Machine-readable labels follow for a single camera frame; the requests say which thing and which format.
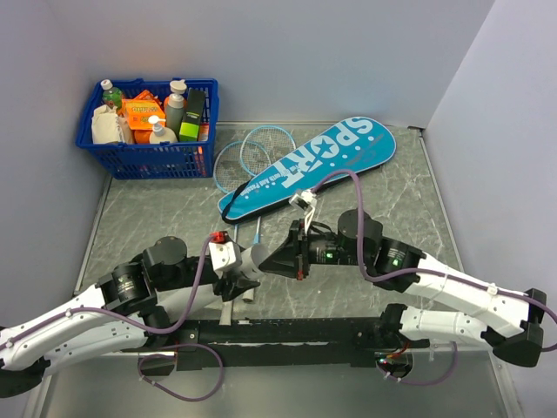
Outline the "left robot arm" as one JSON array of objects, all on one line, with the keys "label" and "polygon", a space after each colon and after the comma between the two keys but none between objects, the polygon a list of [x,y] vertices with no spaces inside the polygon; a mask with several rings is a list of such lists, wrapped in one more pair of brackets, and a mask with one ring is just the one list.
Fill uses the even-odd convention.
[{"label": "left robot arm", "polygon": [[1,396],[38,386],[63,367],[112,352],[160,350],[198,310],[259,285],[267,248],[213,233],[199,256],[174,236],[159,239],[78,296],[1,330]]}]

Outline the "blue racket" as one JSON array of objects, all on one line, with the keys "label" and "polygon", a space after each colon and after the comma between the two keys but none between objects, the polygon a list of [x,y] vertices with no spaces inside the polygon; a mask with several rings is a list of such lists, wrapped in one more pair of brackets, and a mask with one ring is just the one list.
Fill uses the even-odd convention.
[{"label": "blue racket", "polygon": [[[252,176],[240,164],[240,149],[242,141],[235,141],[225,146],[218,154],[213,178],[217,188],[227,194],[235,191],[240,185],[248,181]],[[261,217],[258,218],[256,232],[252,244],[260,242]],[[253,302],[255,289],[244,293],[242,300],[246,303]],[[232,324],[233,301],[223,302],[219,325],[230,326]]]},{"label": "blue racket", "polygon": [[276,125],[250,131],[240,146],[240,164],[252,177],[296,149],[292,135]]}]

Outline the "blue SPORT racket cover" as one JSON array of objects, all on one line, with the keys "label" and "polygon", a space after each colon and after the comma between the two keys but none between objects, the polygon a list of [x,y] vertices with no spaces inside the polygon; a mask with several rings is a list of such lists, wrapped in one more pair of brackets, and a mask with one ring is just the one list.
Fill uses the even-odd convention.
[{"label": "blue SPORT racket cover", "polygon": [[314,187],[332,172],[365,172],[384,164],[395,151],[395,138],[381,123],[347,118],[225,194],[217,208],[225,223],[242,223],[283,205],[297,190]]}]

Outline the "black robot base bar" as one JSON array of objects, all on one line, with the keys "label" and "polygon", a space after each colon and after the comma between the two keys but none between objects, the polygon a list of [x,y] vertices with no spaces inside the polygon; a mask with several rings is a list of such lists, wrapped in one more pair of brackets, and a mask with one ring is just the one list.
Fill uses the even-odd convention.
[{"label": "black robot base bar", "polygon": [[216,367],[205,350],[218,353],[226,367],[270,367],[347,364],[374,367],[375,355],[403,348],[408,339],[377,317],[235,320],[230,326],[217,320],[188,320],[173,334],[153,337],[131,353],[159,351],[173,344],[178,370]]}]

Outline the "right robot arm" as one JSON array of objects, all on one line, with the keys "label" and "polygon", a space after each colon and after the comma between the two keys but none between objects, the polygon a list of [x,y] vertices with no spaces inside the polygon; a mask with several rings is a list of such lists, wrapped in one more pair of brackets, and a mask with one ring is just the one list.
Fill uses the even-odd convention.
[{"label": "right robot arm", "polygon": [[381,340],[445,340],[491,348],[502,361],[535,367],[543,348],[547,296],[517,292],[463,274],[414,246],[384,236],[383,226],[357,210],[343,212],[335,231],[325,224],[291,223],[286,240],[260,265],[265,273],[296,280],[312,265],[364,265],[366,279],[387,291],[440,303],[444,311],[389,305],[380,318]]}]

